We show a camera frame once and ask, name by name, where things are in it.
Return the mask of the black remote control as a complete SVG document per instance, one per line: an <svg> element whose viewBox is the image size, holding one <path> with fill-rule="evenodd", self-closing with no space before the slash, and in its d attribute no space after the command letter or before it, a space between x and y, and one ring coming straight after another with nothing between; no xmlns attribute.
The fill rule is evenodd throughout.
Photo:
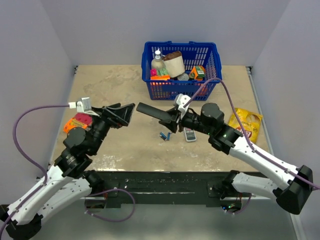
<svg viewBox="0 0 320 240"><path fill-rule="evenodd" d="M147 116L153 117L158 120L166 120L166 119L170 118L170 115L166 111L158 109L156 107L153 107L151 105L148 105L148 104L145 104L142 102L140 102L137 105L136 110L139 113L145 114Z"/></svg>

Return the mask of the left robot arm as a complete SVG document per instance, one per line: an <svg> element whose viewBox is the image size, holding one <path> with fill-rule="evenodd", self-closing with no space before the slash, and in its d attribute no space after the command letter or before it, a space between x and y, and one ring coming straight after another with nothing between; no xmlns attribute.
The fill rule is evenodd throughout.
<svg viewBox="0 0 320 240"><path fill-rule="evenodd" d="M63 141L65 149L44 176L22 197L11 204L0 206L1 231L7 231L14 240L34 237L55 214L80 198L99 196L104 180L94 170L86 170L93 162L103 140L111 128L127 127L135 104L93 107L88 97L67 104L78 113L88 114L91 125L84 129L74 127Z"/></svg>

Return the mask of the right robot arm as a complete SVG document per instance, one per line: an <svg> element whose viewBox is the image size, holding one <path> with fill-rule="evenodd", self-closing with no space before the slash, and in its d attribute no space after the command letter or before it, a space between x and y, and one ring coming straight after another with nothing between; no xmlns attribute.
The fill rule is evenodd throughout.
<svg viewBox="0 0 320 240"><path fill-rule="evenodd" d="M300 214L313 191L313 171L306 165L289 164L257 147L244 134L227 125L224 116L217 104L206 103L199 114L193 110L182 114L174 107L162 113L159 123L174 133L188 128L207 134L214 149L249 164L264 175L255 177L232 171L222 185L227 196L255 194L275 200L291 214Z"/></svg>

